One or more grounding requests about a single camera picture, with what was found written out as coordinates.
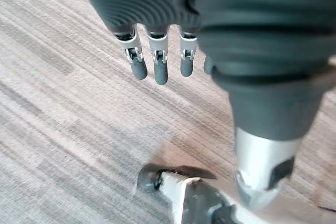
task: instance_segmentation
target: robotic hand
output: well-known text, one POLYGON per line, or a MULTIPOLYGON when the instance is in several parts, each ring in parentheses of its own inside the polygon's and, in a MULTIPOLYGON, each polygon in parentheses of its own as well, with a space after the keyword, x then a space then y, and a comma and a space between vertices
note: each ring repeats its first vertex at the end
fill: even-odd
POLYGON ((147 69, 136 24, 148 31, 155 79, 167 82, 170 24, 181 27, 181 73, 196 40, 205 71, 229 92, 236 180, 251 209, 266 207, 290 177, 323 94, 336 84, 336 0, 90 0, 137 79, 147 69))

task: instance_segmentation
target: gray rubber fingertip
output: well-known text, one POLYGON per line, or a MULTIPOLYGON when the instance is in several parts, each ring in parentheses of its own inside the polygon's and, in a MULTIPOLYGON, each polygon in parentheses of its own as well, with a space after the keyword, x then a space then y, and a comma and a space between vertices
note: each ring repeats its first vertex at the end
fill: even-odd
POLYGON ((189 57, 181 60, 181 74, 184 77, 189 77, 193 73, 194 61, 190 60, 189 57))
POLYGON ((165 85, 168 81, 168 68, 167 63, 163 63, 159 60, 154 64, 155 80, 159 85, 165 85))
POLYGON ((145 60, 142 61, 134 60, 131 64, 132 72, 138 80, 143 80, 147 77, 147 67, 145 60))
POLYGON ((213 66, 214 66, 214 63, 212 59, 210 59, 210 57, 208 56, 205 56, 204 67, 203 67, 204 72, 206 74, 211 74, 213 66))

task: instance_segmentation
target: prosthetic hand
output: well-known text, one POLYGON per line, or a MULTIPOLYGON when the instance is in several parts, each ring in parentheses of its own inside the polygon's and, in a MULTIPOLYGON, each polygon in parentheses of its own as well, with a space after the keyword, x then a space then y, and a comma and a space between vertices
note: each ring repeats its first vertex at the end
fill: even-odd
POLYGON ((204 69, 229 92, 243 204, 266 207, 290 177, 323 94, 336 84, 336 0, 90 0, 137 79, 147 69, 136 24, 148 31, 155 79, 167 82, 170 24, 181 27, 181 73, 204 69))
POLYGON ((243 207, 235 186, 211 172, 190 166, 145 165, 138 187, 164 195, 174 224, 332 224, 334 213, 282 195, 263 210, 243 207))

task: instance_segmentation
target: ribbed rubber cover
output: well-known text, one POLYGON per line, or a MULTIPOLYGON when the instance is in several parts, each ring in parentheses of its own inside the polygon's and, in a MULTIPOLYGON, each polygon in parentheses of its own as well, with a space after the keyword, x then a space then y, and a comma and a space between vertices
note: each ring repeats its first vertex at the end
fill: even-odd
POLYGON ((179 24, 198 27, 199 17, 179 9, 172 0, 90 0, 106 26, 142 23, 147 26, 179 24))

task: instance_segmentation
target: floor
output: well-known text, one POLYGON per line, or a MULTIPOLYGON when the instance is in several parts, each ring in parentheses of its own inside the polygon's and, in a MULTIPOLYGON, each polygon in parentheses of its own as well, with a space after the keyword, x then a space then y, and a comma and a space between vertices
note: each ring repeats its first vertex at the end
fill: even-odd
MULTIPOLYGON (((135 191, 145 163, 194 165, 232 180, 227 93, 202 71, 133 78, 87 0, 0 0, 0 222, 170 223, 166 203, 135 191)), ((284 194, 336 208, 336 89, 325 95, 284 194)))

